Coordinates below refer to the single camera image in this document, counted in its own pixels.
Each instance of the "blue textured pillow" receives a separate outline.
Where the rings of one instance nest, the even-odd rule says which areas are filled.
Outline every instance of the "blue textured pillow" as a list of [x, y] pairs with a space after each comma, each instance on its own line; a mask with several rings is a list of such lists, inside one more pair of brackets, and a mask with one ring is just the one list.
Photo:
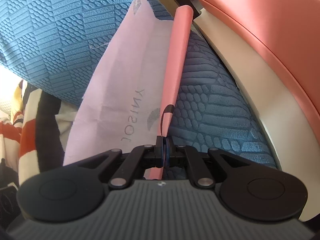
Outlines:
[[275, 167], [250, 107], [208, 44], [190, 34], [169, 134], [201, 152], [217, 147]]
[[[172, 19], [148, 0], [159, 19]], [[0, 0], [0, 64], [68, 102], [81, 98], [132, 0]]]

